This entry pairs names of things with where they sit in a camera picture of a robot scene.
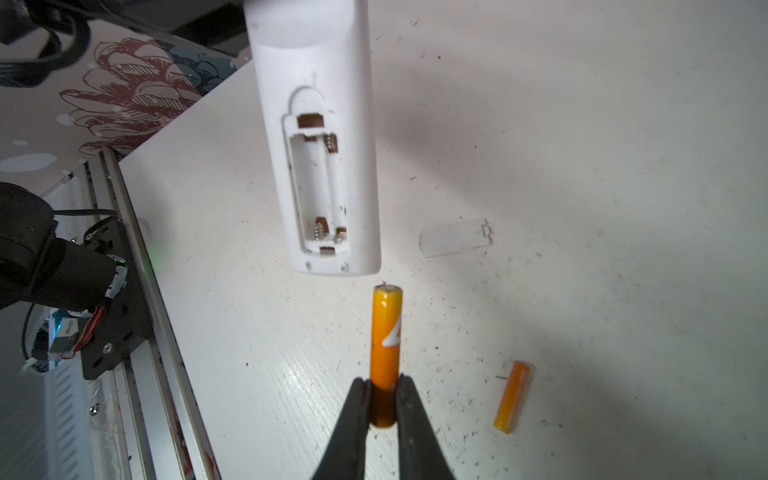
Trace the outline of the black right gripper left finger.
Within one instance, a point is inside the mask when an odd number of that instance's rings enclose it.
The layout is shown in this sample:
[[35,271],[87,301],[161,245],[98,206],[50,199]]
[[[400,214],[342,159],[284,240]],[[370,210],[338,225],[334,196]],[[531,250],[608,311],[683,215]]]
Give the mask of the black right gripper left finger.
[[314,480],[363,479],[369,430],[371,382],[352,381]]

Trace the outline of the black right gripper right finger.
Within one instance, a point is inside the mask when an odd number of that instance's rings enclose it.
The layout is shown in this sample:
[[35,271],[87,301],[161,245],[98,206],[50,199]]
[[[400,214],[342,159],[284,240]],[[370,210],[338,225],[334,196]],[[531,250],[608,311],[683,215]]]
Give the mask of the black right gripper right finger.
[[402,374],[395,394],[401,480],[454,480],[413,379]]

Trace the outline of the orange AAA battery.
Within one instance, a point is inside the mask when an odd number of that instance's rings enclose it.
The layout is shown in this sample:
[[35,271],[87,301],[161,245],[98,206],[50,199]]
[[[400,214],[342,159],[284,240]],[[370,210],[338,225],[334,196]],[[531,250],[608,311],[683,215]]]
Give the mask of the orange AAA battery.
[[369,380],[370,422],[389,428],[396,422],[395,392],[400,376],[403,290],[393,284],[374,287]]
[[518,360],[512,363],[493,422],[494,427],[504,434],[511,434],[515,428],[531,375],[529,364]]

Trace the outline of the translucent battery cover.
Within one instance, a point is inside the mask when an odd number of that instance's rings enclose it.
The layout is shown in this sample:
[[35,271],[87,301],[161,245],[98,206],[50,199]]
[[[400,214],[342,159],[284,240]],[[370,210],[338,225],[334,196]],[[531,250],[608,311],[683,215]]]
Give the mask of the translucent battery cover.
[[485,219],[463,220],[431,228],[419,236],[419,249],[425,258],[461,253],[491,243],[491,229]]

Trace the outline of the white remote control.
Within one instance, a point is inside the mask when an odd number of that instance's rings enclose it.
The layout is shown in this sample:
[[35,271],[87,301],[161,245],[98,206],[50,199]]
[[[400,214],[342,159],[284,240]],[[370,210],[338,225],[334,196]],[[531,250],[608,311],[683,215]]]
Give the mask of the white remote control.
[[243,8],[293,267],[378,273],[367,2],[246,1]]

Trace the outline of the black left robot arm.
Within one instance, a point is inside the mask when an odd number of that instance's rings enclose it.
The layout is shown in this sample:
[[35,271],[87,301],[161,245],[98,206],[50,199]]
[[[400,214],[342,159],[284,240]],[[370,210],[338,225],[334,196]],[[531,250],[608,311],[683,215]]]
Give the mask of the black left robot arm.
[[42,198],[1,184],[1,307],[19,301],[90,311],[127,284],[127,262],[56,236],[55,211]]

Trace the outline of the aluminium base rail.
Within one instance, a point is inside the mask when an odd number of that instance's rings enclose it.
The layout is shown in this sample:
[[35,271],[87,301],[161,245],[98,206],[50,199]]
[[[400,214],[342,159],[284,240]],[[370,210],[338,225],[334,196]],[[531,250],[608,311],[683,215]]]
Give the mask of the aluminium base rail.
[[56,209],[84,209],[63,217],[58,233],[116,252],[128,260],[124,292],[93,339],[98,377],[84,376],[83,357],[52,356],[44,376],[47,469],[51,479],[218,479],[221,474],[152,271],[140,222],[120,171],[120,154],[107,148],[45,193]]

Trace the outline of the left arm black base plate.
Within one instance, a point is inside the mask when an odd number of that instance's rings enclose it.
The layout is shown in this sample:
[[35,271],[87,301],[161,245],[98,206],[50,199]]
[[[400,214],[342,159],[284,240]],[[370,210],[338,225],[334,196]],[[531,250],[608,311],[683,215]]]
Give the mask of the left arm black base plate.
[[87,235],[85,246],[126,270],[120,288],[107,295],[103,315],[80,350],[83,377],[92,381],[128,359],[151,337],[153,326],[124,224],[115,218],[102,221]]

